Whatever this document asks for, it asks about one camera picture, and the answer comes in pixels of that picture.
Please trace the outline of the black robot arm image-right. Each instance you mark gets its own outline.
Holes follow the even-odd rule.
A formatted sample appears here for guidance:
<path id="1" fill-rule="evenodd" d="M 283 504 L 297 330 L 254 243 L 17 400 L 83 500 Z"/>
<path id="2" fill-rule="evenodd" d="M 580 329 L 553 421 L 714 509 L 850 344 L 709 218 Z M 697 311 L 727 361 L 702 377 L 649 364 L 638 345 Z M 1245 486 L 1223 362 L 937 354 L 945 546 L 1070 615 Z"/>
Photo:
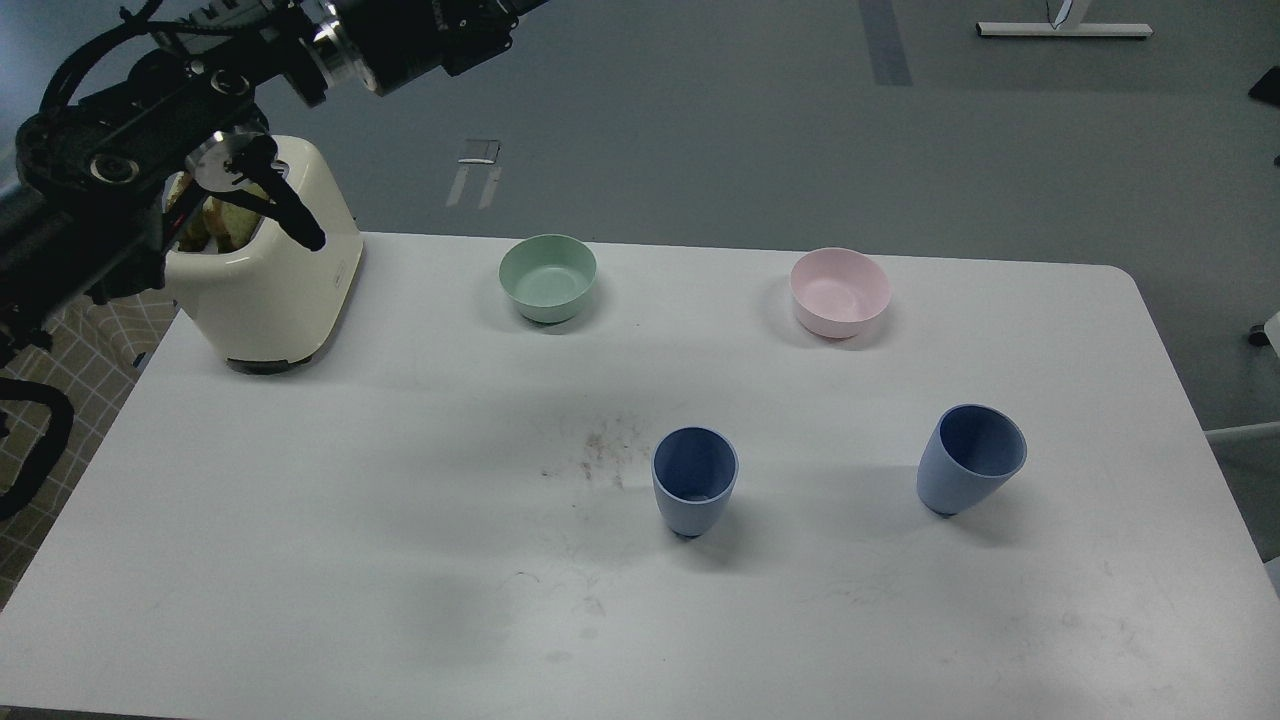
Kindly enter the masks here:
<path id="1" fill-rule="evenodd" d="M 1267 69 L 1249 88 L 1248 97 L 1274 108 L 1280 106 L 1280 67 Z"/>

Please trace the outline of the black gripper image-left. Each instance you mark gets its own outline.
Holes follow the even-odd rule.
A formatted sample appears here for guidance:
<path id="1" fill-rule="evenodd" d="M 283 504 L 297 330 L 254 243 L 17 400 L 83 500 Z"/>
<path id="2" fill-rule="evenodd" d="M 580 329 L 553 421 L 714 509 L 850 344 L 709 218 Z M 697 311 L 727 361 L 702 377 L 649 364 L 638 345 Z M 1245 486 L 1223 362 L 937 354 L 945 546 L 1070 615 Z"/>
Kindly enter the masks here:
<path id="1" fill-rule="evenodd" d="M 337 1 L 348 65 L 378 96 L 440 69 L 456 77 L 512 47 L 544 1 Z"/>

